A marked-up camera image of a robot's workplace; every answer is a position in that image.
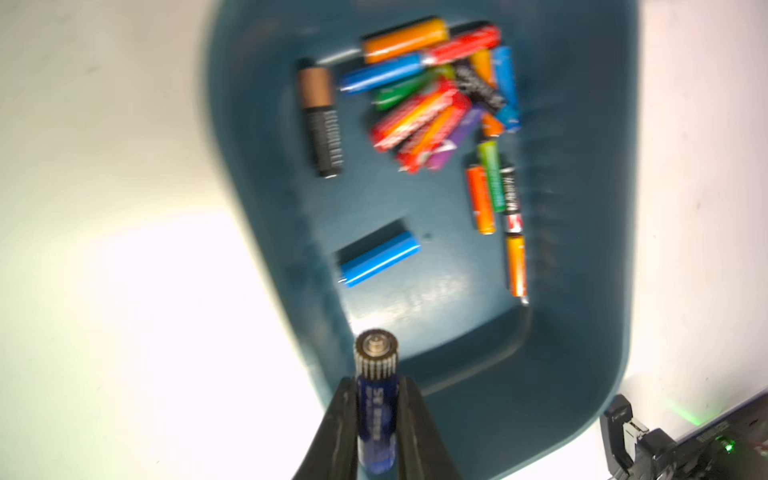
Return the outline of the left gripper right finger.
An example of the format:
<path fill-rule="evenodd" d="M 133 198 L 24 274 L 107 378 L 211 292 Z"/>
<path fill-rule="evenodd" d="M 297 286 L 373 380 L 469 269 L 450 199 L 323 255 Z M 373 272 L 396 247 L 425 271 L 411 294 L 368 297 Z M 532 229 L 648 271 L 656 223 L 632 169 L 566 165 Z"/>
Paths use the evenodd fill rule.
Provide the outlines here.
<path fill-rule="evenodd" d="M 445 447 L 428 406 L 415 381 L 398 380 L 396 422 L 398 478 L 400 480 L 459 480 L 461 474 Z"/>

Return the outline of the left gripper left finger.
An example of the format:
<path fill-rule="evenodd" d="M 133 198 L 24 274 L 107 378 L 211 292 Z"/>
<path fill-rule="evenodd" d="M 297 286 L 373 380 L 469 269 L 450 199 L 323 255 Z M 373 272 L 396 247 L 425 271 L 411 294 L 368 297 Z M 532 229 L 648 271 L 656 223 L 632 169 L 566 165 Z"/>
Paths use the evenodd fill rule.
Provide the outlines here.
<path fill-rule="evenodd" d="M 356 382 L 344 377 L 293 480 L 357 479 L 357 407 Z"/>

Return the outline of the teal plastic storage box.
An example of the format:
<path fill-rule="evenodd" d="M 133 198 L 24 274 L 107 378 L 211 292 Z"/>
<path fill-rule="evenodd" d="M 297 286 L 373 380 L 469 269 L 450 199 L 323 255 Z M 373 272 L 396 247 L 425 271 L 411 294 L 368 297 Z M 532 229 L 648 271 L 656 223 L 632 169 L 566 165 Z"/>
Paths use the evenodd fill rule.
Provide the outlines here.
<path fill-rule="evenodd" d="M 340 75 L 364 36 L 439 17 L 489 22 L 513 52 L 527 293 L 505 240 L 473 224 L 465 140 L 410 175 L 374 150 L 364 95 L 338 95 L 343 170 L 313 165 L 299 60 Z M 212 30 L 210 111 L 224 161 L 315 388 L 354 371 L 360 331 L 400 343 L 460 474 L 505 477 L 571 441 L 617 390 L 628 356 L 635 182 L 634 1 L 225 1 Z M 340 266 L 404 233 L 418 253 L 354 286 Z"/>

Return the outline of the red orange battery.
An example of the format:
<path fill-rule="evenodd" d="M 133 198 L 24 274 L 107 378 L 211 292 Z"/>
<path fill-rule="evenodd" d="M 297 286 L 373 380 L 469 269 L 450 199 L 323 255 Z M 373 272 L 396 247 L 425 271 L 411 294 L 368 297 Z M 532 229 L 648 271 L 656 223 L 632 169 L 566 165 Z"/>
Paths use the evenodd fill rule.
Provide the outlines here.
<path fill-rule="evenodd" d="M 495 216 L 485 169 L 479 164 L 471 164 L 466 169 L 466 176 L 475 228 L 482 235 L 492 235 L 496 231 Z"/>

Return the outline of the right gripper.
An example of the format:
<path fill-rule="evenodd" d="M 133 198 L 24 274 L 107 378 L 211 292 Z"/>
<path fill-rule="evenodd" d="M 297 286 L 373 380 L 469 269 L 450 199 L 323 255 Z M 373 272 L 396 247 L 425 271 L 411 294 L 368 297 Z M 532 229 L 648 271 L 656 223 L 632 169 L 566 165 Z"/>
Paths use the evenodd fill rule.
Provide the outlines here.
<path fill-rule="evenodd" d="M 645 427 L 621 394 L 600 416 L 600 428 L 613 479 L 767 477 L 765 391 L 680 440 Z"/>

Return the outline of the light blue battery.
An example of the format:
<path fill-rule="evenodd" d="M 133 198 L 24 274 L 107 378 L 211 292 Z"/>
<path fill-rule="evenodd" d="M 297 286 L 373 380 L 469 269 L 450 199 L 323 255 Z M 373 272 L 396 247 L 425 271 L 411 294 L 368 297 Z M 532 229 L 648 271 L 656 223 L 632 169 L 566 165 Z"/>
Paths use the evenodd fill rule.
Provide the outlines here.
<path fill-rule="evenodd" d="M 406 231 L 344 262 L 339 282 L 354 287 L 415 255 L 421 249 L 418 239 Z"/>

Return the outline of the dark blue battery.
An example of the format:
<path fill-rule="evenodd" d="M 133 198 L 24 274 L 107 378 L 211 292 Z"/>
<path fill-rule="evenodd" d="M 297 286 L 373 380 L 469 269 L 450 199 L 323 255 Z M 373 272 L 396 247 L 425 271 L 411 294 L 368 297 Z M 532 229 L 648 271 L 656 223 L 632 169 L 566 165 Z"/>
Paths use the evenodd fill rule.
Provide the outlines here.
<path fill-rule="evenodd" d="M 396 459 L 398 350 L 396 337 L 383 329 L 362 332 L 354 344 L 358 459 L 375 475 Z"/>

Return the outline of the black copper battery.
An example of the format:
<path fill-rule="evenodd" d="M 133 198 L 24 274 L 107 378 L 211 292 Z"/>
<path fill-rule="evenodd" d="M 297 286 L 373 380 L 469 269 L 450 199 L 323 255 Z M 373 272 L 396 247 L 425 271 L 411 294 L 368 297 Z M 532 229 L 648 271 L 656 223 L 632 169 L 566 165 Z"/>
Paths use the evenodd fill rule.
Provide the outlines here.
<path fill-rule="evenodd" d="M 343 152 L 331 71 L 302 58 L 297 81 L 313 165 L 320 177 L 337 177 L 343 170 Z"/>

